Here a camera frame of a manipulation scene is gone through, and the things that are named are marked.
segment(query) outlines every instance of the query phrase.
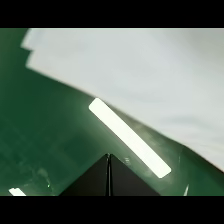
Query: black triangular object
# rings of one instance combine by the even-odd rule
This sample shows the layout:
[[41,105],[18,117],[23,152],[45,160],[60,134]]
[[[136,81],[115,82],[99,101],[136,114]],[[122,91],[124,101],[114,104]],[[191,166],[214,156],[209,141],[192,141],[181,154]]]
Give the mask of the black triangular object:
[[107,187],[108,155],[103,156],[60,196],[105,196]]
[[111,155],[110,163],[113,196],[159,196],[115,156]]

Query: white cloth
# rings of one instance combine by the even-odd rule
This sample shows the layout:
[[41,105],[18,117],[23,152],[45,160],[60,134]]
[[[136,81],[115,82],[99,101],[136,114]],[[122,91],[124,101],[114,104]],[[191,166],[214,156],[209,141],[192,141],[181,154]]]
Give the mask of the white cloth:
[[42,29],[34,45],[28,68],[101,98],[224,171],[223,29]]

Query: green surface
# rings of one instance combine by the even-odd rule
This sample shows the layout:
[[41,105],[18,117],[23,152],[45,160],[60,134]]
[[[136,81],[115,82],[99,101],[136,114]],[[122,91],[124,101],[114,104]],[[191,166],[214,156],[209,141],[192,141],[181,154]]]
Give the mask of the green surface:
[[224,195],[224,175],[188,148],[115,111],[172,172],[157,178],[89,109],[93,98],[25,68],[27,29],[0,29],[0,195],[58,195],[106,152],[162,195]]

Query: white strip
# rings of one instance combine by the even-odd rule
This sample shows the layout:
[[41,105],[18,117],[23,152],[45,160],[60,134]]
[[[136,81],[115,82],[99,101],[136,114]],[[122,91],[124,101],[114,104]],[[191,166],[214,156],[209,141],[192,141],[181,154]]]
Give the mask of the white strip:
[[9,192],[13,196],[26,196],[19,188],[11,188],[9,189]]
[[171,168],[104,102],[96,98],[89,109],[110,128],[155,174],[162,178]]

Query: glossy green surface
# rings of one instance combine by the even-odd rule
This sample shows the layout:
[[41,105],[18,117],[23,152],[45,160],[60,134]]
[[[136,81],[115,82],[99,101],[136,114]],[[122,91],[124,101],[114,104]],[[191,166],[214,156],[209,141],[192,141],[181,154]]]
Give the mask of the glossy green surface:
[[0,29],[0,195],[59,195],[107,152],[162,195],[224,195],[223,173],[115,110],[172,168],[157,178],[89,111],[92,97],[26,69],[26,30]]

